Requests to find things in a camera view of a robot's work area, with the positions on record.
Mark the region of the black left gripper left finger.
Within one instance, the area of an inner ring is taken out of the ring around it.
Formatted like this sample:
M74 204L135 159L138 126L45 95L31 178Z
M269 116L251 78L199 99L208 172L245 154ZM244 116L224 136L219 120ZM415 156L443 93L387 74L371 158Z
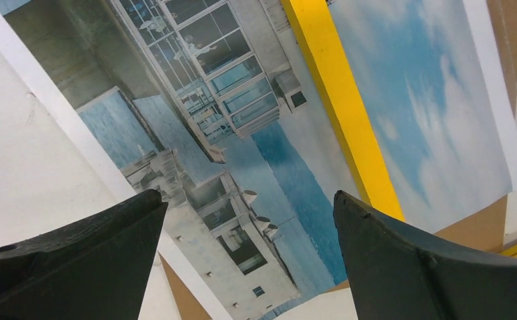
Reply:
M137 319L167 207L149 189L0 247L0 319Z

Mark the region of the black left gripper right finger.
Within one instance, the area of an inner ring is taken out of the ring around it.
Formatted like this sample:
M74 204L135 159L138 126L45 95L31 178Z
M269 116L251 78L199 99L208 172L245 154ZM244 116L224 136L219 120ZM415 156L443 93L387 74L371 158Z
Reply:
M359 319L517 319L517 258L447 241L344 191L334 222Z

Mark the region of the yellow wooden picture frame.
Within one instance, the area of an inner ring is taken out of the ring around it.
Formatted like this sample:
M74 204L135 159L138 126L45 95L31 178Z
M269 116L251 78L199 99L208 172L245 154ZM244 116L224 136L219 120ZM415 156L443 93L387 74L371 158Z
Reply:
M438 232L517 191L489 1L284 1L366 203Z

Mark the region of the printed building photo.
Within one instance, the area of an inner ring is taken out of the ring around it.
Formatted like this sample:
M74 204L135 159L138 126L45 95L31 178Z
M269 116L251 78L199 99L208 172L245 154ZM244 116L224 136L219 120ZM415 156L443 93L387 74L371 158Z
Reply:
M0 1L0 246L154 189L211 319L343 283L333 196L360 196L283 2ZM169 294L152 265L140 318Z

